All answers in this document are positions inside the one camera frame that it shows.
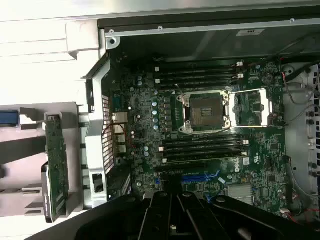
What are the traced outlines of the silver chipset heatsink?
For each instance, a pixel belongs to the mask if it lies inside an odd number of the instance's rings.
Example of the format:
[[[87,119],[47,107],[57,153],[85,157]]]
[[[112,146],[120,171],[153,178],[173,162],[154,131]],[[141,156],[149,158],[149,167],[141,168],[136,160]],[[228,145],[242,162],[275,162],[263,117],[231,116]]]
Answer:
[[[228,186],[227,195],[233,199],[253,205],[253,191],[250,184],[232,184]]]

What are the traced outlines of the blue expansion slot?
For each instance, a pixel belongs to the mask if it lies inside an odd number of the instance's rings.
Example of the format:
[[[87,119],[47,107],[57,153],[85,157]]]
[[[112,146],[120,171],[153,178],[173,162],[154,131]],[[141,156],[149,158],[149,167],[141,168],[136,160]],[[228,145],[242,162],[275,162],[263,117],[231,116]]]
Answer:
[[[209,182],[212,179],[218,177],[220,172],[221,172],[220,170],[217,170],[216,173],[183,175],[181,182],[182,183]]]

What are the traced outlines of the black RAM slot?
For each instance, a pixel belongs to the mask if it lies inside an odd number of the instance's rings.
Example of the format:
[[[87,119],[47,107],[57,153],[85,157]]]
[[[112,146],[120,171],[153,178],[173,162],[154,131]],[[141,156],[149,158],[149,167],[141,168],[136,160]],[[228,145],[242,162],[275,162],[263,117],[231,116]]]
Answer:
[[[182,156],[200,156],[200,155],[224,155],[224,154],[241,154],[247,153],[246,150],[227,149],[227,150],[210,150],[210,151],[194,151],[194,152],[164,152],[164,157],[182,157]]]
[[[173,152],[173,151],[200,151],[200,150],[224,150],[224,149],[243,149],[246,145],[240,144],[223,144],[223,145],[204,145],[204,146],[179,146],[167,147],[161,146],[158,148],[159,152]]]
[[[182,164],[182,163],[196,163],[196,162],[204,162],[204,161],[222,161],[222,160],[236,160],[242,159],[245,156],[231,156],[231,157],[220,157],[220,158],[200,158],[200,159],[184,159],[184,160],[169,160],[168,158],[163,158],[161,160],[162,164]]]
[[[238,137],[218,137],[218,138],[203,138],[203,139],[180,139],[173,141],[163,141],[164,146],[182,146],[182,145],[201,145],[201,144],[244,144],[250,143],[247,139],[241,139]]]
[[[237,82],[196,82],[196,83],[178,83],[181,89],[200,89],[200,88],[223,88],[223,87],[233,87],[237,86]],[[176,83],[160,83],[154,85],[156,88],[161,90],[169,90],[176,87]]]
[[[233,69],[244,65],[244,61],[166,62],[156,64],[153,69],[155,72],[173,69]]]
[[[179,76],[179,75],[207,75],[207,74],[227,74],[227,75],[237,75],[242,74],[241,71],[234,70],[186,70],[186,71],[169,71],[169,72],[155,72],[155,77],[165,77],[165,76]]]
[[[234,82],[238,79],[243,79],[244,74],[236,75],[209,75],[209,76],[193,76],[193,77],[176,77],[176,78],[156,78],[154,82],[156,84],[164,83],[184,83],[184,82]]]

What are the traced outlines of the black expansion slot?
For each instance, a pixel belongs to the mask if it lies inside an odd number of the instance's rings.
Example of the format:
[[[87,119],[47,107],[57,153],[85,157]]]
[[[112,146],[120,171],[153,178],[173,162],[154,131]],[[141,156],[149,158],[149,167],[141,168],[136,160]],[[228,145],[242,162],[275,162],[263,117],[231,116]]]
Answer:
[[[169,165],[161,165],[156,166],[154,168],[154,172],[170,172],[170,171],[183,171],[183,170],[195,170],[202,169],[208,166],[207,163],[198,162],[198,163],[183,163],[183,164],[169,164]]]

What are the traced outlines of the green Dell motherboard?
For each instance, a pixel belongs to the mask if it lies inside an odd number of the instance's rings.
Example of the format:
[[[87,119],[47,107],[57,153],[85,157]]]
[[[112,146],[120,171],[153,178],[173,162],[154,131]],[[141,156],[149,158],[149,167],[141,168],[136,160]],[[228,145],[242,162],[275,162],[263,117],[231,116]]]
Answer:
[[[204,61],[244,61],[242,59],[222,59]],[[128,113],[126,125],[127,153],[117,155],[115,137],[113,146],[118,164],[127,162],[130,165],[132,189],[135,194],[144,197],[146,194],[162,191],[174,181],[183,191],[193,192],[209,201],[217,195],[228,196],[229,185],[250,184],[253,196],[253,206],[262,210],[279,214],[286,206],[287,171],[283,156],[286,154],[285,117],[282,89],[282,74],[279,65],[268,62],[263,65],[251,66],[244,61],[243,67],[235,68],[200,68],[200,69],[165,69],[156,72],[156,64],[166,63],[163,60],[119,62],[116,71],[117,79],[110,90],[112,97],[119,94],[123,97],[124,107]],[[198,76],[231,76],[231,74],[185,74],[174,76],[155,76],[159,72],[176,71],[209,71],[229,70],[239,71],[244,78],[232,82],[236,86],[181,88],[184,93],[195,91],[222,90],[229,93],[229,117],[231,128],[216,133],[185,134],[178,131],[177,120],[179,103],[176,97],[180,95],[177,87],[158,89],[155,79],[184,78]],[[197,145],[166,146],[163,141],[200,140],[211,138],[237,137],[249,140],[249,144],[240,143],[206,143]],[[244,145],[244,148],[215,150],[178,150],[160,152],[159,147],[175,148],[207,145]],[[199,152],[222,150],[245,150],[247,153],[229,153],[219,155],[196,155],[165,157],[163,153]],[[228,158],[244,156],[234,160],[212,160],[190,163],[207,163],[205,168],[194,170],[175,170],[154,172],[154,168],[163,165],[162,159],[190,160],[200,158]],[[219,175],[211,181],[182,183],[182,176],[214,174]]]

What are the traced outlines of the open black PC case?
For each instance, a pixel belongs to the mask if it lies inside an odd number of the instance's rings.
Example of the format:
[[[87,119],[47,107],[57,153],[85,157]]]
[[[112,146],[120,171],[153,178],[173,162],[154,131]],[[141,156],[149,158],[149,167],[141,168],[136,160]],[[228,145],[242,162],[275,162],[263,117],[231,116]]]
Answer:
[[[320,4],[315,6],[105,18],[97,21],[104,55],[86,76],[89,123],[85,136],[91,199],[101,205],[134,193],[131,167],[117,163],[111,89],[119,63],[244,60],[251,67],[320,64]],[[320,200],[301,195],[286,169],[286,205],[278,216],[320,228]]]

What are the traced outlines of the silver rear port stack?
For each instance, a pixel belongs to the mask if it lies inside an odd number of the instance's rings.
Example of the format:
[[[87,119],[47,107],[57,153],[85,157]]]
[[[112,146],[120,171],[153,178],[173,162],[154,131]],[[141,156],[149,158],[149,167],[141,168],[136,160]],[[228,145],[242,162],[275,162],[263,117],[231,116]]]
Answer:
[[[115,136],[115,148],[117,155],[124,156],[127,153],[128,137],[126,125],[128,123],[128,111],[125,109],[123,97],[115,93],[112,99],[112,127]]]

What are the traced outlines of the grey plastic parts rack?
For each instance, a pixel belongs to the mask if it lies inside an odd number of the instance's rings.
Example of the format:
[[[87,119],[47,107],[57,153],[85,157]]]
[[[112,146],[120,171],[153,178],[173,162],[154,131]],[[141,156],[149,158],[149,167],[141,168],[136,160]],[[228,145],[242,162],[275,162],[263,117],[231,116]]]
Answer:
[[[68,166],[67,211],[69,214],[82,211],[81,134],[76,103],[0,106],[0,111],[7,110],[26,111],[37,121],[43,120],[46,113],[60,115]],[[0,166],[5,173],[5,177],[0,178],[0,217],[43,215],[41,168],[47,162],[44,150],[45,131],[41,124],[26,129],[0,127]]]

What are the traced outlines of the CPU socket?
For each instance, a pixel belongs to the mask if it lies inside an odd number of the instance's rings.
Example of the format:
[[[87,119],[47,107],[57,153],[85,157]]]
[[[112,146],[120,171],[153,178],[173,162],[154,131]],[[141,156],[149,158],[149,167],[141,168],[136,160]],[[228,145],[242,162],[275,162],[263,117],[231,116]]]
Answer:
[[[177,130],[180,133],[211,134],[230,129],[230,94],[225,90],[203,90],[181,93],[175,100],[179,103]]]

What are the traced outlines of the silver disk bay cage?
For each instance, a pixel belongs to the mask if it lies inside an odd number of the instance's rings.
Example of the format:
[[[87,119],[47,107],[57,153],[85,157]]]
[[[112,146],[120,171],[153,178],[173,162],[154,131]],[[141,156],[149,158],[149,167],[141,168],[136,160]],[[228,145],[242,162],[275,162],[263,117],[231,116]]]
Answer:
[[[283,67],[286,154],[294,188],[306,198],[320,200],[320,64]]]

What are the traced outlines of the hard disk in blue caddy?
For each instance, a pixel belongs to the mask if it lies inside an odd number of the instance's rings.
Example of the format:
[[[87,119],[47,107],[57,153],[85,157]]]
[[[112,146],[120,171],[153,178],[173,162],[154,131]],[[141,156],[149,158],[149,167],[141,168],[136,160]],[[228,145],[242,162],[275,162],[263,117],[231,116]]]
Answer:
[[[17,125],[19,123],[18,111],[0,110],[0,125]]]

